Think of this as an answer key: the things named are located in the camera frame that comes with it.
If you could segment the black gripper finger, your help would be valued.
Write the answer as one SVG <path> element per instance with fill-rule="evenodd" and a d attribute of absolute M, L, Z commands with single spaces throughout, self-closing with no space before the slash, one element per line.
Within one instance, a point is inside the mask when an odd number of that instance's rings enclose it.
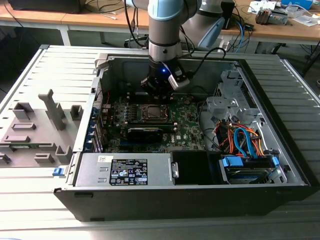
<path fill-rule="evenodd" d="M 162 97 L 162 83 L 156 77 L 147 76 L 140 82 L 140 86 L 154 98 Z"/>

